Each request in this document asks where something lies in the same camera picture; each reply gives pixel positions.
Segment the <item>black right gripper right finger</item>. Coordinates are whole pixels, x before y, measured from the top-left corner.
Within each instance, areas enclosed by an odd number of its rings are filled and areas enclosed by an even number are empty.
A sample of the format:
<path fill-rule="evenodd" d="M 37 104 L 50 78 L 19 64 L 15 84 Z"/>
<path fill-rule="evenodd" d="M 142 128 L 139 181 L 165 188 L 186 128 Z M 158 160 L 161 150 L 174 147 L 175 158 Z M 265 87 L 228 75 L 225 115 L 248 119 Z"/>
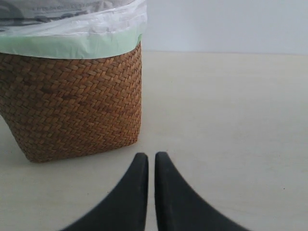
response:
<path fill-rule="evenodd" d="M 160 231 L 245 231 L 185 181 L 166 152 L 155 155 L 154 197 Z"/>

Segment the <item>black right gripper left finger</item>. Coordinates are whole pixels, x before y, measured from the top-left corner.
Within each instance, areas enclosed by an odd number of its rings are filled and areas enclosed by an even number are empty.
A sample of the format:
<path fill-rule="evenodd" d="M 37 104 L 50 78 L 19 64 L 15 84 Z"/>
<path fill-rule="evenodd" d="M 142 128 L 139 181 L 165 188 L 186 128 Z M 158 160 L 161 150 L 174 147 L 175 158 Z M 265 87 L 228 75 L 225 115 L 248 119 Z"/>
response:
<path fill-rule="evenodd" d="M 137 153 L 112 191 L 65 231 L 143 231 L 148 203 L 149 161 Z"/>

